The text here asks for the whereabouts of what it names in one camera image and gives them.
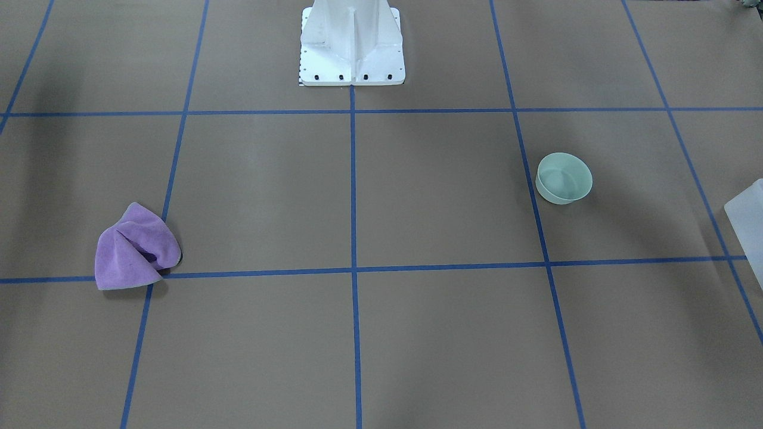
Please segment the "clear plastic storage box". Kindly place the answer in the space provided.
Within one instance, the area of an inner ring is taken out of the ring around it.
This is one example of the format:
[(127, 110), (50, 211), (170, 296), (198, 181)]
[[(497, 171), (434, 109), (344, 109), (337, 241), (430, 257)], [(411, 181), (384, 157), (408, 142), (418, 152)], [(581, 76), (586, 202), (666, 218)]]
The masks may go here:
[(758, 284), (762, 285), (762, 179), (728, 201), (724, 210)]

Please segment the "green plastic bowl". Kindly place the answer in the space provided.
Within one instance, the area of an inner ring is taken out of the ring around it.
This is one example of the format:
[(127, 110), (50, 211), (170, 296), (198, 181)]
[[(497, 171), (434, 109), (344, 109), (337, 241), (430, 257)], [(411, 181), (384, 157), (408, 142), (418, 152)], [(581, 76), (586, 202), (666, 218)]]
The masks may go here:
[(556, 152), (539, 161), (535, 185), (538, 193), (551, 204), (566, 206), (585, 198), (593, 188), (593, 174), (575, 155)]

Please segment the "purple microfiber cloth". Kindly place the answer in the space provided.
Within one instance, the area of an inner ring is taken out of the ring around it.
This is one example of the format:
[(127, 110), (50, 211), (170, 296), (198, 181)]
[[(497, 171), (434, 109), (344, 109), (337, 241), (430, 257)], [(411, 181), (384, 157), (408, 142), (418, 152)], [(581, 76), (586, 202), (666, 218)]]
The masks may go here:
[(182, 260), (182, 249), (169, 227), (140, 203), (98, 237), (94, 278), (99, 291), (128, 290), (158, 282), (161, 271)]

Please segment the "white pedestal column base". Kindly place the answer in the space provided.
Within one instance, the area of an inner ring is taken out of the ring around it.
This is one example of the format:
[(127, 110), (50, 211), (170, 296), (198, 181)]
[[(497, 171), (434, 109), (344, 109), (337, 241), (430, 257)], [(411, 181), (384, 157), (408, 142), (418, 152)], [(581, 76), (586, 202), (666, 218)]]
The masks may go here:
[(387, 1), (315, 1), (300, 19), (298, 82), (305, 86), (401, 85), (401, 14)]

